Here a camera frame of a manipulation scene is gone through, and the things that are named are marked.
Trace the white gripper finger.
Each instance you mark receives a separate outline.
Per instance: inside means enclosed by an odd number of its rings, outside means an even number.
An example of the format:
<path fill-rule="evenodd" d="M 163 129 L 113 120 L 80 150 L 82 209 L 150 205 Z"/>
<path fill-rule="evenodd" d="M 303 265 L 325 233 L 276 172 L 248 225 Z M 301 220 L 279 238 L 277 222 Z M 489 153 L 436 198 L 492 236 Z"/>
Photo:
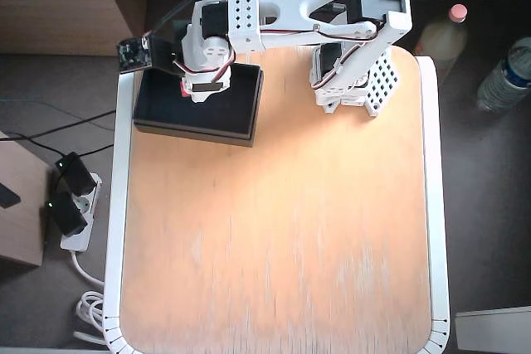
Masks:
<path fill-rule="evenodd" d="M 198 74 L 184 76 L 184 94 L 191 98 L 192 102 L 204 102 L 211 95 L 221 93 L 230 86 L 230 74 L 224 74 L 214 80 L 214 74 Z"/>

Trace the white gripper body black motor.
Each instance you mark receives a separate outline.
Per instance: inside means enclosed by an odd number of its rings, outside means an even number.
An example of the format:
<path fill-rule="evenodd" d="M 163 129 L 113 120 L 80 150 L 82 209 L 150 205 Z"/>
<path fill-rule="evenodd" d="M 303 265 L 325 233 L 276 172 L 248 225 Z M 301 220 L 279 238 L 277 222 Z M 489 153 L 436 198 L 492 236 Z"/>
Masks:
<path fill-rule="evenodd" d="M 169 32 L 149 31 L 152 67 L 170 75 L 230 77 L 235 53 L 218 36 L 204 39 L 201 27 L 173 24 Z"/>

